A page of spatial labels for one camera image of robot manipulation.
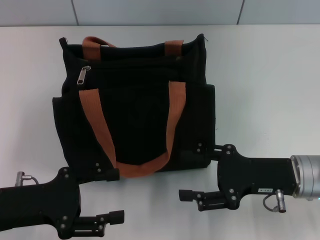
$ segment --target front pocket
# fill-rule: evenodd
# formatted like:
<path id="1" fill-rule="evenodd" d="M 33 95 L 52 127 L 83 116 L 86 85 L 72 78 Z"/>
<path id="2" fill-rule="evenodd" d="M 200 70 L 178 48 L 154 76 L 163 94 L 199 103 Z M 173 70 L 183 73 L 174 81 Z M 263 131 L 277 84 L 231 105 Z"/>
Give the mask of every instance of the front pocket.
<path id="1" fill-rule="evenodd" d="M 100 89 L 117 162 L 141 165 L 166 152 L 168 83 Z"/>

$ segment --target white surface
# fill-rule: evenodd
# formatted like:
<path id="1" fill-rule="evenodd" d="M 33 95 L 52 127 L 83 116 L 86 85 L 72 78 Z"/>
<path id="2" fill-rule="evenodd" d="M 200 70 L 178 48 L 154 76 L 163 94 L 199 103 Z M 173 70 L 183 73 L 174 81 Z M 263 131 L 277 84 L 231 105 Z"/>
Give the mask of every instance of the white surface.
<path id="1" fill-rule="evenodd" d="M 242 0 L 74 0 L 79 24 L 236 24 Z"/>
<path id="2" fill-rule="evenodd" d="M 0 0 L 0 26 L 77 25 L 70 0 Z"/>
<path id="3" fill-rule="evenodd" d="M 17 171 L 45 183 L 67 165 L 51 102 L 66 77 L 60 37 L 136 47 L 189 42 L 200 33 L 209 40 L 207 82 L 216 87 L 216 143 L 234 144 L 247 157 L 320 154 L 320 25 L 6 27 L 0 28 L 0 187 L 13 186 Z M 195 202 L 179 201 L 179 189 L 217 191 L 216 172 L 213 162 L 207 169 L 83 184 L 81 215 L 125 210 L 125 223 L 106 230 L 111 240 L 319 239 L 317 200 L 287 196 L 285 214 L 264 209 L 261 195 L 246 196 L 235 211 L 198 212 Z M 48 225 L 0 232 L 4 240 L 26 236 L 59 239 Z"/>
<path id="4" fill-rule="evenodd" d="M 245 0 L 239 24 L 320 24 L 319 0 Z"/>

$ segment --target metal zipper pull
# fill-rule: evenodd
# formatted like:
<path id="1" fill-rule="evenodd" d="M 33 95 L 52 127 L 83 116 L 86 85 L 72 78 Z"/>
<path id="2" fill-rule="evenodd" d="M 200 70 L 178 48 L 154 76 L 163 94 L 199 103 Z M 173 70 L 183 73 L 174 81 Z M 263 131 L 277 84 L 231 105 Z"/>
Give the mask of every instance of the metal zipper pull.
<path id="1" fill-rule="evenodd" d="M 77 85 L 82 85 L 85 82 L 85 77 L 86 77 L 86 73 L 87 71 L 89 71 L 91 69 L 90 66 L 84 66 L 81 71 L 80 71 L 80 75 L 78 77 L 78 81 L 76 81 Z"/>

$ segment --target orange strap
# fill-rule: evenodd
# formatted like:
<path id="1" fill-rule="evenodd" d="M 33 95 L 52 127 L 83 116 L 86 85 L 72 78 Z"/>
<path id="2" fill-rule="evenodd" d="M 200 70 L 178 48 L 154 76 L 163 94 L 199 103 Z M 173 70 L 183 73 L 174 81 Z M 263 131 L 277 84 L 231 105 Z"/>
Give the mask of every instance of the orange strap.
<path id="1" fill-rule="evenodd" d="M 85 37 L 82 41 L 83 58 L 89 61 L 101 61 L 101 45 L 108 45 L 111 48 L 116 47 L 115 45 L 112 45 L 111 43 L 95 36 Z"/>
<path id="2" fill-rule="evenodd" d="M 112 137 L 101 107 L 99 90 L 79 91 L 80 101 L 86 118 L 103 151 L 110 159 L 114 168 L 118 168 L 120 175 L 127 178 L 143 177 L 162 169 L 169 161 L 172 152 L 175 130 L 186 104 L 186 83 L 169 82 L 169 114 L 166 125 L 166 152 L 161 156 L 142 165 L 131 165 L 116 162 L 116 151 Z"/>
<path id="3" fill-rule="evenodd" d="M 166 41 L 164 43 L 165 56 L 181 56 L 183 40 Z"/>

